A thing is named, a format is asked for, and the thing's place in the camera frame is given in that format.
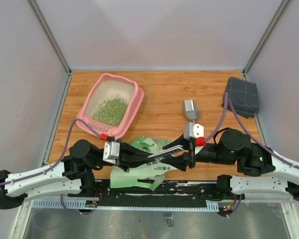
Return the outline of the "white plastic bag clip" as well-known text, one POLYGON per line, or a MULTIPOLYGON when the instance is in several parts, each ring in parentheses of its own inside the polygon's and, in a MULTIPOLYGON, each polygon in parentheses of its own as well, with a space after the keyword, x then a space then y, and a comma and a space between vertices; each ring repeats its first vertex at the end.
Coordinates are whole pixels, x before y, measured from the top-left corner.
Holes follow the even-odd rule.
POLYGON ((178 153, 178 152, 181 152, 181 151, 184 151, 183 147, 181 145, 176 145, 176 146, 170 147, 168 149, 164 149, 161 152, 151 154, 147 158, 153 158, 155 160, 161 160, 161 159, 164 159, 166 157, 169 157, 169 156, 173 155, 174 153, 178 153))

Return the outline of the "green cat litter bag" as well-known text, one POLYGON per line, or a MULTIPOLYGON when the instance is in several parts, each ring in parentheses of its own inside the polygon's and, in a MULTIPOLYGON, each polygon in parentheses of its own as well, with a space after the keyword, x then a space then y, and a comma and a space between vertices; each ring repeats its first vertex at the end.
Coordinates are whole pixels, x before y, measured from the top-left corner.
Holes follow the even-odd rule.
MULTIPOLYGON (((170 140, 140 137, 129 143, 129 145, 144 152, 158 153, 162 147, 171 143, 170 140)), ((165 163, 149 162, 124 172, 119 167, 113 168, 110 175, 110 188, 141 187, 155 191, 165 180, 165 173, 176 170, 175 167, 165 163)))

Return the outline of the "grey metal scoop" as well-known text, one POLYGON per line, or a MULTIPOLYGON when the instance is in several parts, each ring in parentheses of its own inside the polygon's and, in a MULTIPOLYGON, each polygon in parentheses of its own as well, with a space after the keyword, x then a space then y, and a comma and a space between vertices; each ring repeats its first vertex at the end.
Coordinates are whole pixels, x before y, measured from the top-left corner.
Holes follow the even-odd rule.
POLYGON ((200 116, 200 112, 194 100, 184 100, 183 105, 185 117, 195 123, 200 116))

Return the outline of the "pink litter box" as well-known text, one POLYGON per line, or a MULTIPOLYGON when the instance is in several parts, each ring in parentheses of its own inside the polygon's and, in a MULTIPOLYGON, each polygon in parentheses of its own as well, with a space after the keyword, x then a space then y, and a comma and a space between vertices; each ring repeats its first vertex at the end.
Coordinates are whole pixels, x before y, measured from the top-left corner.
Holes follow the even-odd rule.
POLYGON ((79 128, 98 136, 122 138, 142 103, 144 91, 128 78, 104 73, 93 85, 76 121, 79 128))

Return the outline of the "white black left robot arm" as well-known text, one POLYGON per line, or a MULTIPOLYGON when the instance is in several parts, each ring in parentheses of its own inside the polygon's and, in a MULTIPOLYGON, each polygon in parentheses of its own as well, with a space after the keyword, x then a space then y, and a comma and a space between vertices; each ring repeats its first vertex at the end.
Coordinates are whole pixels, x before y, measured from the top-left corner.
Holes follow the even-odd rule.
POLYGON ((68 156, 44 167, 13 174, 0 171, 0 209, 13 209, 32 199, 67 194, 91 197, 97 185, 93 172, 105 166, 118 166, 124 171, 158 160, 153 154, 127 143, 106 142, 102 149, 85 139, 77 141, 68 156))

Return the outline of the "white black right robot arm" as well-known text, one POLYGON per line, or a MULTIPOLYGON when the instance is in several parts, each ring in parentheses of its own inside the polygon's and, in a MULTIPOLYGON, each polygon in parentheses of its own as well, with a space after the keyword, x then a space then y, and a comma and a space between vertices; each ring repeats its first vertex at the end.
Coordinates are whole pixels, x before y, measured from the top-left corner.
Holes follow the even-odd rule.
POLYGON ((180 146, 186 152, 164 163, 186 171, 197 162, 236 165, 243 176, 219 175, 216 184, 204 189, 203 196, 212 201, 244 197, 246 194, 291 195, 299 201, 299 164, 282 157, 251 137, 233 128, 216 132, 219 140, 204 143, 201 137, 188 138, 181 135, 163 147, 164 150, 180 146))

